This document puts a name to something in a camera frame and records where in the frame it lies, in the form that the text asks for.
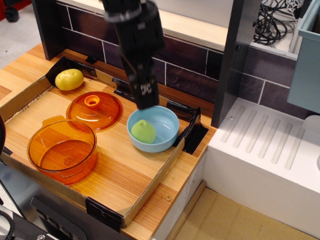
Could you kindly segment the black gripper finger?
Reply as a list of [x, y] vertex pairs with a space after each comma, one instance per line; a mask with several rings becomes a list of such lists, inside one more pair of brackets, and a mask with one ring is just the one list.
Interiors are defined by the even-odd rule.
[[144, 110], [159, 104], [159, 89], [153, 67], [144, 67], [142, 64], [128, 75], [132, 96], [137, 108]]
[[151, 58], [149, 61], [149, 66], [148, 66], [148, 79], [152, 80], [155, 79], [155, 62], [154, 60]]

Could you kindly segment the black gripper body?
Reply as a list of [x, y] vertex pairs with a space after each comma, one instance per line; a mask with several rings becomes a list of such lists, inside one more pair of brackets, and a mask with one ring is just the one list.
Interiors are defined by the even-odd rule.
[[165, 45], [157, 4], [152, 0], [105, 0], [104, 19], [114, 24], [120, 57], [127, 75], [138, 65], [149, 67], [150, 59]]

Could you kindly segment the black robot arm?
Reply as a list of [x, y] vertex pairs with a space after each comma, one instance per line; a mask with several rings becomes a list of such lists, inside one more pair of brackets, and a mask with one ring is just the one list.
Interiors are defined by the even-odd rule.
[[131, 94], [140, 110], [159, 104], [153, 56], [165, 46], [160, 13], [151, 0], [104, 0], [104, 19], [114, 24]]

